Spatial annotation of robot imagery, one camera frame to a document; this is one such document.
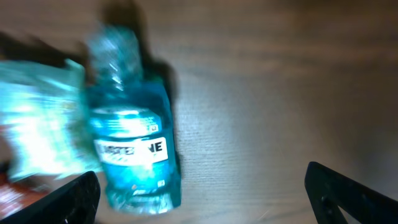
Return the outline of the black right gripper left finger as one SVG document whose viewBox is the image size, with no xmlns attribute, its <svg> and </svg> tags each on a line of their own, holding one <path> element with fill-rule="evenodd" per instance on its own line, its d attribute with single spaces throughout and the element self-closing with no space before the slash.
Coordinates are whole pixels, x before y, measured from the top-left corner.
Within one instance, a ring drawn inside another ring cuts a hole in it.
<svg viewBox="0 0 398 224">
<path fill-rule="evenodd" d="M 94 224 L 99 200 L 98 178 L 88 171 L 1 224 Z"/>
</svg>

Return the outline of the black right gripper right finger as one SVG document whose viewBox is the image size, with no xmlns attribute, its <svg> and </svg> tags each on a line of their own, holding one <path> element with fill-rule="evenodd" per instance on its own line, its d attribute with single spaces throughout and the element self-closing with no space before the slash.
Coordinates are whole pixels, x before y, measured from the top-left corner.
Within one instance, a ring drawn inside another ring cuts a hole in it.
<svg viewBox="0 0 398 224">
<path fill-rule="evenodd" d="M 397 201 L 312 161 L 305 189 L 318 223 L 344 223 L 342 210 L 360 223 L 397 223 Z"/>
</svg>

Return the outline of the red chocolate bar wrapper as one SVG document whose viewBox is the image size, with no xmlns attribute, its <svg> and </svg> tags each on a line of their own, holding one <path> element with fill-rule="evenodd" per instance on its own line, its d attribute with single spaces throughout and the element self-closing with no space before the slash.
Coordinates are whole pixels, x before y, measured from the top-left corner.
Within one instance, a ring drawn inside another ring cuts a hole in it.
<svg viewBox="0 0 398 224">
<path fill-rule="evenodd" d="M 49 194 L 48 190 L 34 190 L 8 181 L 6 172 L 1 172 L 1 219 L 4 219 Z"/>
</svg>

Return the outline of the light green wet wipes pack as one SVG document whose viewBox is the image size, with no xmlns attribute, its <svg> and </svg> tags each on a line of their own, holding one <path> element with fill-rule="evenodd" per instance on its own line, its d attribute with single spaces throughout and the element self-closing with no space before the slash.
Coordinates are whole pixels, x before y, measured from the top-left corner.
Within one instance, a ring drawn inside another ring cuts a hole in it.
<svg viewBox="0 0 398 224">
<path fill-rule="evenodd" d="M 1 61 L 1 125 L 12 149 L 12 181 L 102 170 L 87 124 L 84 76 L 70 59 L 63 68 Z"/>
</svg>

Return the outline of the blue mouthwash bottle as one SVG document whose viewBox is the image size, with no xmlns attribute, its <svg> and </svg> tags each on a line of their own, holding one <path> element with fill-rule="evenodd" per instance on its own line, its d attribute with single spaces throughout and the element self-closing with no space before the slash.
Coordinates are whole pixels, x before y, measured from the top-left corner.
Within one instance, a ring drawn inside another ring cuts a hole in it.
<svg viewBox="0 0 398 224">
<path fill-rule="evenodd" d="M 86 92 L 90 126 L 110 206 L 139 215 L 179 207 L 181 176 L 170 101 L 160 80 L 145 78 L 135 33 L 104 26 L 88 48 L 95 75 Z"/>
</svg>

